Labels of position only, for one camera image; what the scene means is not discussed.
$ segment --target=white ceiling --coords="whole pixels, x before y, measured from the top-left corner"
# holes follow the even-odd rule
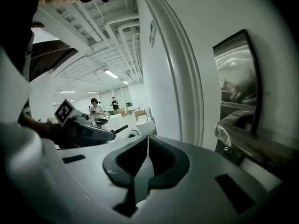
[[[78,2],[67,6],[39,8],[39,14],[34,17],[34,20],[42,22],[45,25],[45,30],[79,50],[73,58],[70,58],[69,61],[66,61],[52,72],[53,102],[60,104],[65,98],[78,100],[89,96],[88,91],[105,92],[123,87],[125,84],[122,81],[127,81],[130,84],[137,83],[128,65],[104,28],[107,20],[137,12],[135,0],[126,1],[127,4],[125,0],[110,0],[104,4],[101,0],[94,0],[89,3]],[[118,35],[118,26],[130,21],[134,20],[112,24],[111,27],[114,33]],[[136,64],[133,52],[133,33],[130,28],[125,28],[124,32],[129,51]],[[111,47],[108,46],[105,40],[111,44]],[[135,41],[137,60],[141,65],[138,35],[136,35]],[[80,45],[85,43],[83,45],[87,49],[80,50],[77,42]],[[114,79],[104,73],[106,69],[112,71],[119,79]],[[59,93],[60,91],[77,92]]]

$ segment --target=ceiling light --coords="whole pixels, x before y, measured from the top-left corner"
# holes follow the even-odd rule
[[[115,74],[113,74],[110,70],[105,70],[104,71],[106,74],[110,75],[111,77],[113,77],[114,79],[118,78]]]
[[[60,91],[59,93],[76,93],[76,91]]]

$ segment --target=hand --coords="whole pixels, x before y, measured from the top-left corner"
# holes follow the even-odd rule
[[[70,141],[67,132],[67,129],[63,129],[60,124],[51,124],[50,139],[61,149],[70,148]]]

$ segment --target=white wall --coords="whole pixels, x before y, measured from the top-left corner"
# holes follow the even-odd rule
[[[157,31],[155,45],[151,48],[149,37],[150,23],[153,19],[152,14],[144,0],[137,0],[137,4],[140,22],[143,83],[155,119],[157,134],[179,140],[178,106],[161,34]]]
[[[46,122],[47,118],[54,116],[50,71],[31,81],[30,87],[29,104],[32,118]]]
[[[204,95],[203,147],[215,150],[217,139],[214,136],[214,127],[220,117],[220,83],[213,46],[246,29],[253,43],[262,75],[263,104],[257,133],[298,148],[297,46],[283,18],[271,2],[268,0],[166,1],[184,26],[199,66]],[[267,189],[280,182],[247,159],[241,167]]]
[[[148,100],[147,100],[147,95],[146,95],[143,84],[129,85],[129,92],[130,92],[131,101],[133,104],[133,107],[131,107],[131,108],[133,110],[136,109],[137,107],[144,109],[149,106]]]
[[[60,107],[60,105],[53,105],[54,108],[54,113],[56,112],[56,110]]]

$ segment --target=floor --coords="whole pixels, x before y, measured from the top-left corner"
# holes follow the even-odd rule
[[[134,114],[126,115],[122,117],[122,126],[128,125],[129,127],[126,128],[125,130],[121,131],[116,135],[115,140],[122,140],[125,139],[129,131],[132,129],[137,130],[135,123],[136,123],[136,118]]]

